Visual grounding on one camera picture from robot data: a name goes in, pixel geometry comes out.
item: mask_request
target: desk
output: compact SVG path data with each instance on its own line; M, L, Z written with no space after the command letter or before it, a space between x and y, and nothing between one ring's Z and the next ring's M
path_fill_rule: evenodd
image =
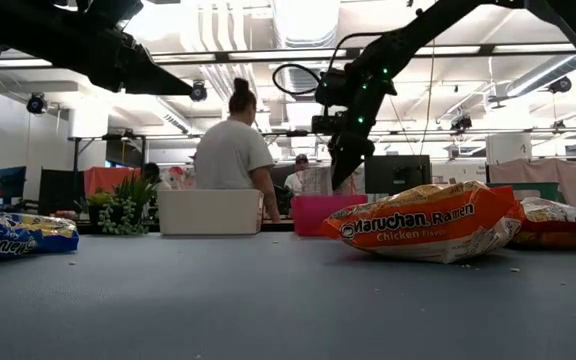
M80 245L0 263L0 359L576 359L576 253L462 268L281 233Z

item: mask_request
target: ceiling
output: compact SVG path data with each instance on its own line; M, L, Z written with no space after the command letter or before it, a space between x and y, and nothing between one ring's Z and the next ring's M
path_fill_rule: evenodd
M416 8L427 8L434 0L415 0L412 8L406 7L404 0L239 0L239 1L198 1L181 0L152 1L138 18L126 29L132 32L152 53L219 51L229 47L241 50L266 50L278 48L278 36L275 23L278 16L273 15L273 7L279 12L287 2L299 9L298 18L292 19L294 29L300 36L309 32L322 31L315 25L330 23L334 30L332 44L342 37L355 32L384 31L402 27L415 18ZM189 13L189 8L199 8ZM237 22L239 9L243 13L243 22ZM220 21L228 19L227 30L223 32ZM348 41L344 47L364 47L374 38L356 38ZM544 43L568 42L556 27L538 20L522 10L508 10L497 6L480 6L446 32L436 38L436 45L473 45L505 43ZM530 123L521 126L550 126L555 118L576 112L576 70L569 73L572 89L567 93L551 94L534 91L517 99L503 103L501 110L492 109L486 98L491 83L512 82L532 69L544 64L551 56L494 56L467 58L424 58L413 59L409 65L394 78L398 96L386 98L377 116L378 125L374 130L423 130L427 120L428 129L447 129L450 120L458 115L456 109L464 99L463 113L471 116L473 127L480 129L508 128L507 118L521 116L529 118ZM321 107L312 101L295 101L277 90L272 83L272 72L277 63L253 63L249 65L218 65L214 74L206 78L207 72L198 65L168 66L166 70L178 78L192 82L195 79L206 81L208 98L203 102L192 102L187 97L167 97L162 99L173 111L191 127L191 132L201 133L221 121L224 101L218 95L224 86L215 86L213 82L223 81L231 84L234 75L244 72L247 78L254 79L264 111L260 116L261 127L268 130L307 128L312 115L321 112ZM157 101L150 96L128 96L111 94L96 88L87 78L68 70L2 70L0 88L2 92L13 92L28 96L32 91L51 84L47 97L64 106L76 107L82 98L96 97L112 105L110 118L112 127L129 127L136 133L170 133L170 127L163 126L162 110ZM445 146L454 139L446 139ZM161 142L160 147L178 147L179 142ZM394 147L408 147L405 142L393 144ZM288 156L294 151L284 151Z

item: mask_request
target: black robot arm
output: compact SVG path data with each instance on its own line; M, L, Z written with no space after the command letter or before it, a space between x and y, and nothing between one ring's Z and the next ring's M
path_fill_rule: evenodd
M0 57L8 49L45 59L88 76L107 90L129 94L190 95L192 87L157 66L120 24L143 7L141 0L0 0Z
M415 53L479 5L527 9L541 20L559 27L576 46L576 0L439 0L403 28L384 33L370 43L344 70L322 75L315 100L324 105L347 108L336 116L336 130L328 144L333 166L332 182L337 188L371 156L368 140L377 112L387 93L394 93L391 80Z

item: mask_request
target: maruchan ramen package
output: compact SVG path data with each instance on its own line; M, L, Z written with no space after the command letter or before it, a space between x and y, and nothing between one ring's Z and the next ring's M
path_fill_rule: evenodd
M79 234L70 220L0 214L0 258L77 250Z
M519 231L520 214L510 188L422 185L346 208L322 229L367 252L448 264L506 245Z
M536 197L521 201L524 220L512 239L519 247L576 249L576 207Z

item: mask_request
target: pink basket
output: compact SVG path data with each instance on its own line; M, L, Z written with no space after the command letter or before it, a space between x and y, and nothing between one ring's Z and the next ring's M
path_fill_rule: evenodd
M321 224L330 215L348 206L367 202L368 196L366 195L295 196L292 200L295 232L299 236L323 236Z

